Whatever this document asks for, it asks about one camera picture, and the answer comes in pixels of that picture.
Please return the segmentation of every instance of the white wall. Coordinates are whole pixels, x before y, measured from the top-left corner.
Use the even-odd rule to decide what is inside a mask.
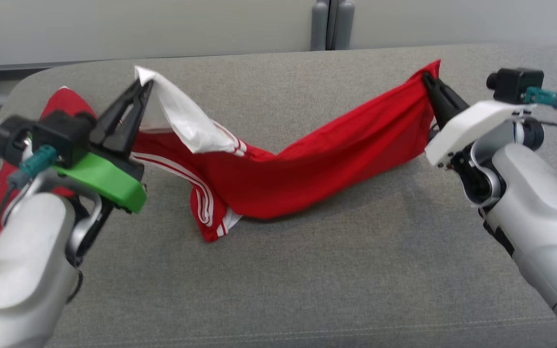
[[[0,0],[0,65],[308,51],[315,0]]]
[[[350,0],[350,48],[546,42],[557,44],[557,0]]]

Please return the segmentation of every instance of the gray fabric surface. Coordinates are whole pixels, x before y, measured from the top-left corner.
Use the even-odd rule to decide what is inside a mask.
[[[0,117],[38,117],[66,85],[96,112],[132,81],[163,73],[252,145],[292,141],[442,59],[469,103],[501,67],[543,69],[557,47],[432,46],[91,62],[21,82]],[[160,112],[153,101],[148,113]],[[537,117],[556,119],[540,108]],[[557,168],[557,130],[540,154]],[[550,348],[557,321],[481,226],[459,180],[424,156],[271,222],[244,219],[207,244],[190,186],[148,168],[141,214],[115,212],[82,269],[84,287],[49,346]]]

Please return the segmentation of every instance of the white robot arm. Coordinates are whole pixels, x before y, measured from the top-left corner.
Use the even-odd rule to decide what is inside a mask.
[[[542,81],[540,71],[501,69],[488,81],[497,100],[468,107],[425,76],[440,126],[425,152],[431,165],[458,172],[484,228],[557,316],[557,172],[535,154],[544,132],[527,117],[530,102],[557,108],[557,95],[540,90]]]
[[[1,219],[0,348],[43,347],[82,284],[78,267],[111,210],[136,212],[145,203],[144,167],[130,151],[151,90],[151,82],[135,81],[98,120],[55,111],[0,124],[0,158],[19,167],[8,183],[23,188]],[[101,187],[117,178],[111,190]],[[79,196],[93,202],[90,212]]]

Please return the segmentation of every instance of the red fabric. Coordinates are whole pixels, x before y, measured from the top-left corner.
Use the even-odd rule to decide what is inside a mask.
[[[68,113],[69,115],[76,115],[79,112],[89,112],[95,117],[94,112],[91,110],[90,106],[83,100],[77,93],[68,89],[62,88],[55,92],[51,99],[46,103],[44,111],[42,111],[42,115],[40,119],[45,117],[46,115],[50,114],[55,110],[63,110],[64,112]],[[6,178],[17,170],[16,167],[10,165],[9,163],[4,162],[1,166],[0,170],[0,203],[4,199],[4,195],[6,194],[8,185],[6,182]],[[61,194],[62,196],[72,196],[73,194],[63,188],[55,189],[53,192],[57,194]],[[18,191],[14,191],[11,194],[10,201],[13,200],[18,195]]]
[[[140,133],[133,155],[190,181],[192,213],[212,242],[228,233],[229,209],[253,218],[291,214],[420,155],[433,119],[422,75],[438,77],[439,67],[432,62],[278,155],[241,140],[234,154],[193,154],[174,132]]]

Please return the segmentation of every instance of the black camera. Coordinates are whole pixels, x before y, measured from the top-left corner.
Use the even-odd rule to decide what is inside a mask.
[[[95,126],[93,116],[83,112],[71,117],[55,110],[40,121],[10,116],[0,123],[0,159],[18,167],[31,134],[33,151],[51,145],[59,155],[58,164],[70,168],[89,152],[89,135]]]
[[[540,70],[502,68],[487,78],[487,88],[492,89],[493,99],[510,104],[524,104],[528,87],[541,88],[544,73]]]

